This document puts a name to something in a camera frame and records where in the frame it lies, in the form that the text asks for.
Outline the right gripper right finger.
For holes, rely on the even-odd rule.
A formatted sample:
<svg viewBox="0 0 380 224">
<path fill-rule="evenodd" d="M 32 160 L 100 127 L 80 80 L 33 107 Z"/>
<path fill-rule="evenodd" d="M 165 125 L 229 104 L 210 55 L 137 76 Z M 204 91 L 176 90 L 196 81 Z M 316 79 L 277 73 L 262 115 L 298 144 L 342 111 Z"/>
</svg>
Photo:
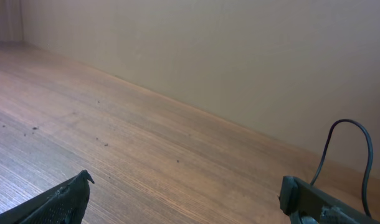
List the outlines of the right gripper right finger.
<svg viewBox="0 0 380 224">
<path fill-rule="evenodd" d="M 278 198 L 292 224 L 379 224 L 297 177 L 283 177 Z"/>
</svg>

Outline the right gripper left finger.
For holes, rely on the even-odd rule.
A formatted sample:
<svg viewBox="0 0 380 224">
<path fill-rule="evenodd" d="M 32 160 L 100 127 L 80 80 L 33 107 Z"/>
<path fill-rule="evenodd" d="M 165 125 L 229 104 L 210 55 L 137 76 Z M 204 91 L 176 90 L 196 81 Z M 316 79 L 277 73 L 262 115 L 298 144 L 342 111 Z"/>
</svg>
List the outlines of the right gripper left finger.
<svg viewBox="0 0 380 224">
<path fill-rule="evenodd" d="M 81 224 L 90 200 L 87 170 L 0 214 L 5 224 Z"/>
</svg>

